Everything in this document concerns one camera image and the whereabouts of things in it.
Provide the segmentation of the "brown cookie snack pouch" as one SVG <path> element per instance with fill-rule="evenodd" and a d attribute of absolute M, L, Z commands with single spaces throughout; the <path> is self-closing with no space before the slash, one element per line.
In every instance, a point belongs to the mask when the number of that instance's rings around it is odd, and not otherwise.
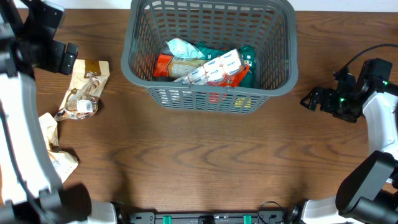
<path fill-rule="evenodd" d="M 76 60 L 69 88 L 54 119 L 80 120 L 93 116 L 109 76 L 107 61 Z"/>

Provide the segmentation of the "green Nescafe coffee bag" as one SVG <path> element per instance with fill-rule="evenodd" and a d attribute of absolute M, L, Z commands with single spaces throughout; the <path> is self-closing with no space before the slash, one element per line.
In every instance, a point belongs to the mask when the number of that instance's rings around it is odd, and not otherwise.
<path fill-rule="evenodd" d="M 221 56 L 229 50 L 227 49 L 211 49 L 206 46 L 204 42 L 198 42 L 196 48 L 200 50 L 207 60 L 214 59 L 215 57 Z M 233 78 L 225 81 L 220 86 L 229 87 L 244 87 L 254 88 L 255 77 L 256 77 L 256 61 L 255 61 L 255 50 L 250 45 L 245 45 L 238 49 L 238 52 L 242 55 L 244 64 L 246 66 L 245 71 L 240 75 L 235 75 Z"/>

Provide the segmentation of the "Kleenex tissue multipack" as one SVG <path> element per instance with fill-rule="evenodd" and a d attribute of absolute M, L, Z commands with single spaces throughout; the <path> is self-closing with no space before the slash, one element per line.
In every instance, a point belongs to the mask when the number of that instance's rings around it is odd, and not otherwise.
<path fill-rule="evenodd" d="M 184 77 L 175 80 L 183 85 L 217 86 L 246 70 L 243 56 L 237 49 L 217 56 Z"/>

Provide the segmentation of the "orange cracker packet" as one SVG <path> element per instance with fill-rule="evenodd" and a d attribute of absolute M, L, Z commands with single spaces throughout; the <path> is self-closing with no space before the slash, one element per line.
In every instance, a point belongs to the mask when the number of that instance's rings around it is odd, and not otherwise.
<path fill-rule="evenodd" d="M 175 82 L 176 79 L 188 75 L 208 61 L 160 54 L 154 70 L 154 80 L 159 82 Z"/>

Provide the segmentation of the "small pale green sachet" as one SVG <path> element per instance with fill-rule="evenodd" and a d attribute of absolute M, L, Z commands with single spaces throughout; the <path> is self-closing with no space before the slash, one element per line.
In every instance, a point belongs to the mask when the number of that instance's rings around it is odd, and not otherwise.
<path fill-rule="evenodd" d="M 174 38 L 166 41 L 166 44 L 171 54 L 178 58 L 205 59 L 205 55 L 196 46 L 185 40 Z"/>

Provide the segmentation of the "cream paper snack pouch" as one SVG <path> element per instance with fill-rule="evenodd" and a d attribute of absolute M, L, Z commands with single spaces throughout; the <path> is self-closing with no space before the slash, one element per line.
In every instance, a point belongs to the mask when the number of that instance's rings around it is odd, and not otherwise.
<path fill-rule="evenodd" d="M 49 158 L 64 183 L 78 167 L 78 159 L 69 152 L 61 150 L 58 140 L 58 123 L 50 113 L 40 116 L 39 123 Z"/>

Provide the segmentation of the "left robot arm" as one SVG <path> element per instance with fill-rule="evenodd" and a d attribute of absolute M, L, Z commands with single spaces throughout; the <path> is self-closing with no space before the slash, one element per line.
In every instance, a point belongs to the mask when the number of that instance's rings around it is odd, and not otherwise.
<path fill-rule="evenodd" d="M 117 223 L 115 206 L 92 200 L 87 188 L 64 188 L 47 152 L 36 103 L 34 70 L 71 74 L 78 47 L 54 39 L 64 9 L 26 1 L 22 20 L 1 2 L 2 223 Z"/>

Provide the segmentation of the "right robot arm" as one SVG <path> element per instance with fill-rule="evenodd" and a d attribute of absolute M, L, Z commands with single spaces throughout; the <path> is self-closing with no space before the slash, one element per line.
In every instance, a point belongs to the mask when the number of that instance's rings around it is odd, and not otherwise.
<path fill-rule="evenodd" d="M 364 117 L 369 156 L 350 173 L 335 196 L 308 200 L 298 211 L 297 223 L 397 223 L 397 85 L 389 81 L 392 63 L 366 60 L 355 78 L 347 68 L 334 74 L 338 86 L 314 88 L 300 104 L 334 118 L 355 123 Z"/>

